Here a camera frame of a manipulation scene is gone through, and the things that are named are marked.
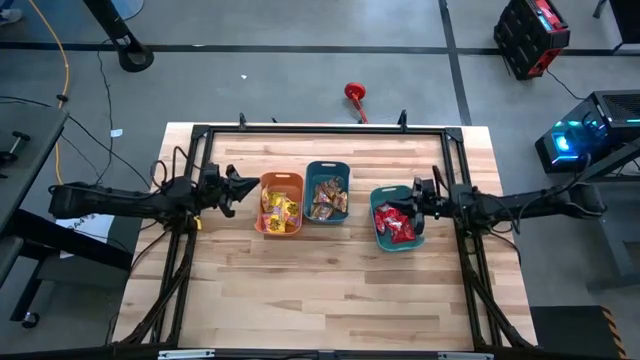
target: wooden table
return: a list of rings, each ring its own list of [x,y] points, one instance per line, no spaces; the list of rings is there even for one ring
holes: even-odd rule
[[[167,125],[160,159],[170,164],[176,145],[187,150],[193,125]],[[501,194],[488,128],[462,129],[473,184]],[[444,169],[441,153],[439,138],[425,135],[216,134],[212,160],[221,168],[234,164],[241,176],[268,171],[304,175],[307,164],[318,159],[347,163],[352,173],[349,217],[342,226],[305,222],[296,236],[281,238],[253,228],[258,190],[234,205],[232,219],[205,211],[180,346],[473,349],[453,221],[427,218],[421,248],[387,253],[375,242],[370,216],[373,189],[410,186],[416,175],[431,178],[432,165]],[[179,161],[182,173],[184,159]],[[156,226],[141,232],[136,251],[161,231]],[[158,296],[168,242],[167,237],[153,248],[133,272],[114,340],[129,334]],[[484,245],[496,302],[525,339],[536,343],[515,252],[491,236],[484,237]],[[479,308],[483,333],[490,339],[486,312]],[[165,335],[172,311],[167,314]]]

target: plastic basket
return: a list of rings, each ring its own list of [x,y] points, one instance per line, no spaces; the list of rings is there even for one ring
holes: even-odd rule
[[[286,172],[270,172],[262,175],[260,177],[260,193],[262,193],[262,189],[268,188],[270,191],[283,192],[287,194],[287,197],[295,202],[300,203],[300,208],[302,208],[302,192],[304,189],[304,180],[302,176],[296,173],[286,173]],[[302,226],[302,213],[298,212],[298,226],[287,225],[284,233],[269,233],[263,231],[263,220],[262,215],[264,214],[264,209],[262,209],[262,203],[259,202],[258,207],[260,211],[258,211],[258,219],[256,220],[255,228],[258,232],[265,235],[273,235],[273,236],[290,236],[294,235],[298,231],[300,231],[300,227]]]
[[[309,221],[316,224],[342,224],[349,216],[349,174],[351,169],[349,165],[339,161],[314,161],[307,165],[307,175],[305,177],[306,184],[304,190],[304,216]],[[336,176],[341,177],[344,182],[341,184],[343,191],[347,192],[347,212],[334,211],[327,220],[318,220],[311,218],[311,206],[313,205],[313,197],[315,196],[316,185],[323,181],[330,180]]]
[[[400,200],[411,196],[411,188],[404,185],[394,185],[381,187],[373,190],[369,198],[371,204],[371,220],[373,221],[373,232],[376,234],[378,246],[385,251],[407,251],[413,250],[424,244],[424,236],[416,235],[416,239],[411,242],[394,244],[391,242],[391,231],[387,229],[384,235],[380,235],[376,230],[375,211],[376,208],[389,200]],[[411,225],[415,226],[415,220],[411,219]]]

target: gray floor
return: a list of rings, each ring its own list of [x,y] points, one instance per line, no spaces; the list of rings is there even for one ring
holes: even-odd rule
[[[80,0],[40,1],[63,42],[99,43],[105,36]],[[449,0],[459,47],[493,48],[492,27],[506,1]],[[591,18],[596,1],[556,0],[574,30],[571,47],[612,48],[603,25]],[[151,44],[446,46],[438,0],[175,0],[147,1],[128,24]],[[0,41],[50,42],[27,1],[22,23],[0,28]],[[69,52],[71,88],[67,109],[102,141],[108,139],[107,101],[93,52]],[[367,86],[370,121],[393,123],[406,108],[413,124],[459,125],[447,55],[156,53],[144,72],[122,71],[115,54],[102,53],[111,84],[115,152],[146,173],[170,121],[354,123],[342,89],[350,81]],[[500,57],[461,56],[460,67],[474,125],[489,126],[505,193],[548,186],[533,142],[576,105],[552,78],[528,82],[509,77]],[[554,73],[580,96],[593,90],[631,89],[640,84],[640,57],[561,57]],[[1,50],[0,95],[48,103],[61,91],[64,69],[56,51]],[[96,166],[107,154],[77,127],[67,137]],[[65,181],[92,181],[94,171],[61,142]],[[55,182],[52,159],[23,207],[47,216],[46,188]],[[114,162],[105,177],[113,187],[143,189],[125,166]],[[587,281],[609,272],[596,224],[562,217],[527,220],[517,238],[532,306],[606,305],[611,308],[628,355],[640,357],[640,289],[589,293]],[[0,289],[0,318],[7,318],[33,263],[20,261]],[[0,321],[0,351],[19,352],[96,346],[104,342],[117,311],[123,282],[111,289],[46,283],[34,310],[40,325],[24,330]]]

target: white paper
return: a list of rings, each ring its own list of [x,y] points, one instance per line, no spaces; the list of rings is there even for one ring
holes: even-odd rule
[[[79,219],[56,220],[56,224],[62,227],[66,227],[67,229],[82,231],[80,234],[86,235],[92,239],[100,241],[103,244],[106,244],[106,237],[109,236],[109,229],[111,229],[113,218],[113,215],[91,214],[83,216]],[[66,251],[60,251],[60,259],[66,259],[70,256],[73,255],[69,254]]]

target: blue basket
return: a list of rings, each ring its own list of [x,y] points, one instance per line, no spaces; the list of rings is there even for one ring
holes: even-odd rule
[[[305,177],[304,188],[304,216],[309,221],[316,224],[342,224],[344,220],[349,216],[349,174],[351,169],[349,165],[339,161],[314,161],[307,166],[307,176]],[[313,205],[313,198],[315,195],[316,185],[323,181],[331,180],[336,176],[341,177],[344,180],[342,190],[347,192],[347,212],[334,211],[331,217],[327,220],[318,220],[311,218],[311,206]]]
[[[404,185],[387,186],[373,190],[370,196],[371,203],[371,220],[373,221],[373,232],[376,234],[376,241],[385,251],[407,251],[413,250],[424,244],[424,236],[416,235],[416,239],[411,242],[394,244],[391,242],[391,231],[386,229],[383,235],[376,230],[375,211],[376,208],[389,200],[406,199],[411,196],[411,188]],[[411,225],[415,226],[415,220],[411,219]]]

